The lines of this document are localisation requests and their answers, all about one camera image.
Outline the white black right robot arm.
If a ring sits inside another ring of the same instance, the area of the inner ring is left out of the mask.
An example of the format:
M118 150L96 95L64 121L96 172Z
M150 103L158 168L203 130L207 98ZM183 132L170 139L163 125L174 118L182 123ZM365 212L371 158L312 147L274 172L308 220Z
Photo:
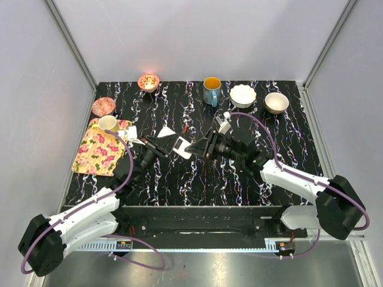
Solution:
M329 179L278 164L271 156L214 129L185 151L205 158L229 158L258 181L306 199L309 206L284 207L274 214L272 229L280 237L301 228L321 229L336 239L345 240L366 210L347 178L336 175Z

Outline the white red remote control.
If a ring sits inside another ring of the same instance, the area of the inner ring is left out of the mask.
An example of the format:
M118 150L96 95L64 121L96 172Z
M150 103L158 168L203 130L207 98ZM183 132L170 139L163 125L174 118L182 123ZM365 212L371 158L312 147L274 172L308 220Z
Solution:
M190 142L188 142L182 137L179 137L173 147L173 152L177 153L180 157L188 160L192 156L192 154L187 152L186 148L188 148L190 145Z

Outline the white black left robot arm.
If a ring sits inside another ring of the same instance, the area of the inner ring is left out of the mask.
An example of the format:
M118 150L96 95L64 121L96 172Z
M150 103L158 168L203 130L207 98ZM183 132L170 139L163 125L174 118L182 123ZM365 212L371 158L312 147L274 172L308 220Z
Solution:
M143 236L145 219L134 220L123 206L159 158L167 158L179 141L178 135L163 127L158 136L136 137L135 127L123 132L109 132L123 145L138 144L140 152L133 158L128 149L117 160L112 181L95 195L57 215L39 214L31 219L18 245L23 256L21 272L43 277L55 270L73 251L100 237L124 239L116 248L125 249L133 236Z

